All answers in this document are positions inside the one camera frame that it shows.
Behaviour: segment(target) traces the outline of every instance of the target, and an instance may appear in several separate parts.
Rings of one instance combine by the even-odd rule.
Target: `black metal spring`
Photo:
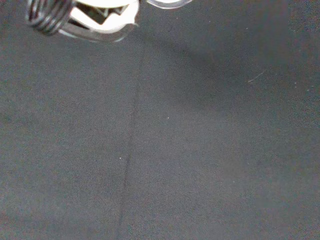
[[[74,0],[28,0],[26,22],[45,35],[53,35],[69,20],[74,5]]]

